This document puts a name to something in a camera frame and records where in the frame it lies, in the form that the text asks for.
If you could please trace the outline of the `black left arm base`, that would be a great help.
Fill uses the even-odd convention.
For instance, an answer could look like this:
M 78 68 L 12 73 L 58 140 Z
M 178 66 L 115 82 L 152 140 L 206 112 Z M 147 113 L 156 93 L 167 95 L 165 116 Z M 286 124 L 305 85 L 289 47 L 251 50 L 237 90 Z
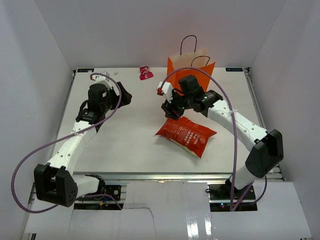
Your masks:
M 112 196 L 116 201 L 119 201 L 121 199 L 121 191 L 122 191 L 121 185 L 105 185 L 104 187 L 101 188 L 100 192 L 89 193 L 88 195 L 92 196 L 92 195 L 98 195 L 98 194 L 107 194 Z M 105 203 L 107 201 L 111 201 L 112 199 L 108 196 L 96 196 L 96 197 L 80 197 L 78 200 L 79 201 L 95 200 L 95 201 L 100 201 Z

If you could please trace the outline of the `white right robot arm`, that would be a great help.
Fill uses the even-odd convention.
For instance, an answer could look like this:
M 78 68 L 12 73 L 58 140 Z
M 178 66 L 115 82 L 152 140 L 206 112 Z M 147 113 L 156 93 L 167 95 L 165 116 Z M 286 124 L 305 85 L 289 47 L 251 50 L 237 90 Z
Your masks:
M 263 178 L 284 158 L 283 136 L 274 129 L 268 131 L 229 108 L 227 99 L 214 90 L 204 91 L 194 75 L 178 81 L 179 90 L 169 82 L 160 82 L 158 95 L 165 95 L 161 108 L 166 118 L 177 120 L 185 110 L 192 109 L 220 124 L 236 137 L 249 151 L 249 155 L 225 188 L 226 195 L 236 200 L 244 187 L 256 178 Z

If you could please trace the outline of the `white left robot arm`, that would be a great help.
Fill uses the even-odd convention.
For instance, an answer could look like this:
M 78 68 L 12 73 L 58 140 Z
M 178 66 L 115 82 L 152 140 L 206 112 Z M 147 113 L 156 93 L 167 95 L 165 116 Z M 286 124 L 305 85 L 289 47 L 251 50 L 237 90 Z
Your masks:
M 106 113 L 130 104 L 132 95 L 121 82 L 117 83 L 120 94 L 116 94 L 106 80 L 89 87 L 88 99 L 79 108 L 71 137 L 68 138 L 46 164 L 34 169 L 35 192 L 38 200 L 70 207 L 76 199 L 90 195 L 99 200 L 105 196 L 103 179 L 94 174 L 73 176 L 74 168 L 83 150 L 98 133 L 100 121 Z

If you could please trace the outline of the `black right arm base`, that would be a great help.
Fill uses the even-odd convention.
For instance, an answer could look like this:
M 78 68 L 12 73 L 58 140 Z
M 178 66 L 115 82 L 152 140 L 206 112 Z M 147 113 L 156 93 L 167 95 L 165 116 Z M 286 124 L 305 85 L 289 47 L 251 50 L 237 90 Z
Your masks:
M 226 184 L 209 184 L 205 192 L 209 194 L 209 199 L 212 201 L 226 200 L 227 202 L 230 202 L 231 187 Z M 256 199 L 256 194 L 252 186 L 243 199 L 245 201 L 253 201 Z

